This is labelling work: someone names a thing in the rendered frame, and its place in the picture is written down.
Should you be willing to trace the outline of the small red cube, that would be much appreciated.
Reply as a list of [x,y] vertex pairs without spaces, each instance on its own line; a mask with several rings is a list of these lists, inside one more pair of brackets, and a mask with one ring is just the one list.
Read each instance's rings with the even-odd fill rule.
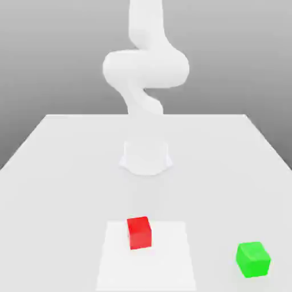
[[128,218],[127,227],[131,250],[152,246],[152,229],[147,216]]

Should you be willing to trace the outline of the small green cube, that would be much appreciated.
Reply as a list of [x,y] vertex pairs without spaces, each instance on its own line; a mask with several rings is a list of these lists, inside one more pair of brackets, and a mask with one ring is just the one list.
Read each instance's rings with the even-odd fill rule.
[[238,245],[236,263],[245,278],[266,276],[271,258],[259,241],[243,242]]

